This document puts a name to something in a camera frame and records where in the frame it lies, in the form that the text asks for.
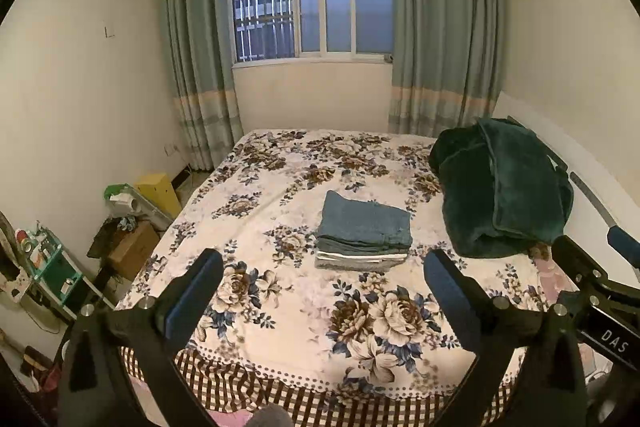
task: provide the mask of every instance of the silver bolt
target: silver bolt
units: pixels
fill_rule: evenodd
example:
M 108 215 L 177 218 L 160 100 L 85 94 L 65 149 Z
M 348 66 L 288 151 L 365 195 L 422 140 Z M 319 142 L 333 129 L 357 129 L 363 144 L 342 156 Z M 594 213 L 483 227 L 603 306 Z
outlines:
M 94 314 L 94 310 L 95 310 L 95 307 L 93 304 L 85 304 L 84 306 L 82 306 L 82 309 L 80 310 L 80 314 L 83 317 L 91 317 L 91 315 Z
M 156 302 L 156 298 L 152 297 L 151 295 L 148 295 L 146 297 L 143 297 L 142 299 L 140 299 L 138 301 L 138 308 L 142 308 L 143 310 L 148 310 L 149 308 L 151 308 L 151 306 L 153 306 Z
M 566 307 L 564 304 L 554 304 L 554 312 L 559 317 L 564 317 L 566 315 Z
M 503 297 L 502 295 L 498 295 L 493 299 L 494 306 L 499 310 L 505 310 L 509 307 L 510 302 L 507 297 Z

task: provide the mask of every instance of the green curtain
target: green curtain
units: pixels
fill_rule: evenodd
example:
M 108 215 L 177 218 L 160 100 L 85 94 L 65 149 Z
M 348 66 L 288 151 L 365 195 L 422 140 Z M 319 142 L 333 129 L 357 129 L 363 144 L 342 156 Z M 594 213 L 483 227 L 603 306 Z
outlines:
M 437 136 L 489 116 L 500 93 L 503 0 L 396 0 L 389 130 Z
M 161 0 L 164 54 L 191 166 L 211 170 L 242 136 L 227 0 Z

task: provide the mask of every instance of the floral bedsheet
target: floral bedsheet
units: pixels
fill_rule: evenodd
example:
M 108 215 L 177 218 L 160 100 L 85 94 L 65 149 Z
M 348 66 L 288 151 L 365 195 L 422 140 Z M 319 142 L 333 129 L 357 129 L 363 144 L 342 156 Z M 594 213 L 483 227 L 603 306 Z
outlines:
M 362 396 L 411 397 L 419 407 L 420 400 L 451 393 L 474 356 L 460 347 L 424 281 L 428 251 L 443 248 L 491 296 L 526 309 L 546 304 L 527 255 L 478 260 L 452 250 L 442 191 L 427 162 L 433 142 L 338 131 L 244 136 L 195 191 L 118 307 L 159 295 L 204 248 L 215 247 L 225 272 L 188 345 L 198 361 L 193 370 L 214 388 L 230 367 L 234 378 L 267 380 L 252 381 L 245 397 L 237 396 L 240 385 L 224 398 L 209 396 L 210 409 L 255 408 L 251 396 L 273 397 L 265 381 L 322 392 L 326 407 Z M 328 190 L 409 211 L 407 261 L 384 274 L 316 269 L 314 230 Z M 514 354 L 505 384 L 522 354 Z

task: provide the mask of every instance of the checkered bed skirt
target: checkered bed skirt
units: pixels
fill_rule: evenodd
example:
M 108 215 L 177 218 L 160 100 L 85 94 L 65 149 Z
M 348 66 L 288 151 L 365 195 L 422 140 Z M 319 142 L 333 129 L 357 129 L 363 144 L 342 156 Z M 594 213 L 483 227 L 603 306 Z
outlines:
M 132 349 L 122 348 L 127 372 L 144 381 Z M 207 410 L 255 411 L 268 403 L 283 407 L 296 427 L 418 427 L 433 421 L 446 397 L 393 399 L 379 394 L 345 396 L 335 391 L 287 385 L 282 380 L 239 363 L 203 359 L 196 351 L 183 350 L 175 357 L 178 370 Z M 483 424 L 502 415 L 513 382 L 502 385 Z

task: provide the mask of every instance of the yellow box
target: yellow box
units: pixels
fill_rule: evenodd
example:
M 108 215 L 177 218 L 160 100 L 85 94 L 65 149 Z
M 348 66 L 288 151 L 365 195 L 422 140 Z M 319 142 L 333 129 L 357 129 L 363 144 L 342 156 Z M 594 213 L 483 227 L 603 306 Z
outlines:
M 175 195 L 169 176 L 165 172 L 142 176 L 136 182 L 135 188 L 174 219 L 180 214 L 182 210 L 180 201 L 178 201 L 178 196 Z

